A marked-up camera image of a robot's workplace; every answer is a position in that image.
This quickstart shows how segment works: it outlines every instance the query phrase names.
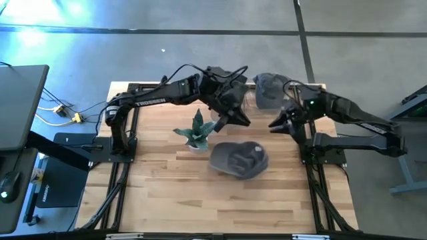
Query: gray floor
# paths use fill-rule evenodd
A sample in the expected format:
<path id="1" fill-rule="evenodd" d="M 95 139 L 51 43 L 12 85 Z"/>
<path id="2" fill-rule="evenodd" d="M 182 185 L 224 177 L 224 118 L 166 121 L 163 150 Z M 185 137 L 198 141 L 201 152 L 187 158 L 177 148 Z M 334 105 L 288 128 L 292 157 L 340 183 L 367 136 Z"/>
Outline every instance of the gray floor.
<path id="1" fill-rule="evenodd" d="M 52 0 L 38 5 L 11 0 L 0 23 L 124 29 L 298 30 L 292 0 Z M 308 31 L 423 32 L 423 0 L 300 0 Z M 361 108 L 385 116 L 411 92 L 426 84 L 426 38 L 309 37 L 316 83 L 348 97 Z M 235 69 L 246 74 L 274 72 L 307 81 L 298 36 L 118 35 L 0 32 L 0 61 L 13 65 L 48 64 L 46 88 L 84 109 L 105 99 L 111 81 L 157 81 L 183 63 Z M 179 77 L 192 74 L 182 71 Z M 41 102 L 44 107 L 53 106 Z M 99 109 L 88 111 L 96 114 Z M 40 112 L 47 120 L 63 119 Z M 369 134 L 337 124 L 340 133 Z M 427 180 L 422 159 L 424 124 L 405 124 L 416 180 Z M 53 138 L 56 132 L 94 132 L 93 124 L 50 127 L 34 121 L 33 130 Z M 427 236 L 427 191 L 391 196 L 403 184 L 397 159 L 377 153 L 347 151 L 350 189 L 360 229 L 405 237 Z M 43 221 L 19 225 L 14 234 L 64 231 L 75 209 L 37 209 Z M 66 216 L 58 222 L 59 216 Z"/>

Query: wooden table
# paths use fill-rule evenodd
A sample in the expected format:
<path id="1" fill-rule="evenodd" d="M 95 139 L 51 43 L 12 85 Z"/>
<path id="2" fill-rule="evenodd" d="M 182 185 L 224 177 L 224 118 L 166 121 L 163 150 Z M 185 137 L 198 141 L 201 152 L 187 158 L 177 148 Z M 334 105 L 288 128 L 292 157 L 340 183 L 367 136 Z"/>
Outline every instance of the wooden table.
<path id="1" fill-rule="evenodd" d="M 108 99 L 126 91 L 127 85 L 128 82 L 111 83 Z M 244 109 L 251 125 L 228 125 L 219 133 L 212 133 L 209 151 L 202 155 L 191 153 L 184 145 L 185 138 L 172 129 L 191 127 L 199 108 L 205 121 L 211 119 L 206 105 L 196 101 L 187 106 L 141 108 L 138 148 L 129 172 L 120 231 L 314 233 L 307 174 L 300 163 L 298 146 L 289 135 L 269 133 L 268 124 L 277 113 L 260 111 L 254 100 L 254 93 L 249 92 Z M 316 121 L 316 129 L 336 134 L 333 121 L 327 117 Z M 100 135 L 111 135 L 104 122 Z M 224 141 L 260 143 L 270 157 L 268 169 L 249 181 L 238 181 L 210 169 L 210 151 Z M 332 203 L 357 228 L 344 172 L 334 165 L 325 165 L 324 169 Z M 89 173 L 76 227 L 87 223 L 105 199 L 110 172 L 111 163 L 102 163 Z M 322 204 L 320 209 L 326 225 Z"/>

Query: computer mouse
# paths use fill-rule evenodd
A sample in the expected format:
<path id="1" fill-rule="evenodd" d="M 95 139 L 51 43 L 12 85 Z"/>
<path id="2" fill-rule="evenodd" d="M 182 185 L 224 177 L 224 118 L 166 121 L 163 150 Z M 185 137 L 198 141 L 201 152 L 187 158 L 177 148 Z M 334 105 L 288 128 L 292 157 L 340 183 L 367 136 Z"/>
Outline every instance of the computer mouse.
<path id="1" fill-rule="evenodd" d="M 3 203 L 11 203 L 18 197 L 20 181 L 19 171 L 10 171 L 0 180 L 0 200 Z"/>

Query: small plant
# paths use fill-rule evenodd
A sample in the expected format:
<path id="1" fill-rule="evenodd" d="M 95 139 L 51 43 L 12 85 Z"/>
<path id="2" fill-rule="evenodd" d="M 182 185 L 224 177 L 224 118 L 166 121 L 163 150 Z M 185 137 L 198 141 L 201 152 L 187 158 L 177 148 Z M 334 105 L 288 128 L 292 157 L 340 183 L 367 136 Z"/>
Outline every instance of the small plant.
<path id="1" fill-rule="evenodd" d="M 207 149 L 206 137 L 214 130 L 215 124 L 214 121 L 203 123 L 203 116 L 200 113 L 200 109 L 198 109 L 193 118 L 192 129 L 174 129 L 173 131 L 188 138 L 186 145 Z"/>

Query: black robotic arm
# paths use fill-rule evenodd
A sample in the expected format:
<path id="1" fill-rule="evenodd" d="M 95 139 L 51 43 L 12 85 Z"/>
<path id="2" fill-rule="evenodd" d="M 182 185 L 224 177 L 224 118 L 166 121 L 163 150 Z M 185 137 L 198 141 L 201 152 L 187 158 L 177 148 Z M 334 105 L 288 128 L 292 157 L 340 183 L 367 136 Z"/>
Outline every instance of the black robotic arm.
<path id="1" fill-rule="evenodd" d="M 225 124 L 249 126 L 250 121 L 241 109 L 244 95 L 249 89 L 245 85 L 246 80 L 241 73 L 233 74 L 219 67 L 208 67 L 201 74 L 170 84 L 164 84 L 164 77 L 154 89 L 117 94 L 105 110 L 105 123 L 111 127 L 111 154 L 127 153 L 128 137 L 123 123 L 129 111 L 136 107 L 162 103 L 188 105 L 199 99 L 220 116 L 215 131 L 220 131 Z"/>
<path id="2" fill-rule="evenodd" d="M 300 100 L 287 99 L 279 117 L 269 127 L 272 133 L 290 134 L 297 143 L 306 144 L 314 153 L 324 155 L 331 149 L 367 149 L 398 157 L 406 154 L 400 126 L 359 108 L 353 101 L 329 93 L 320 86 L 296 86 Z M 344 124 L 356 124 L 377 135 L 373 137 L 331 137 L 315 133 L 307 139 L 304 125 L 310 120 L 328 116 Z"/>

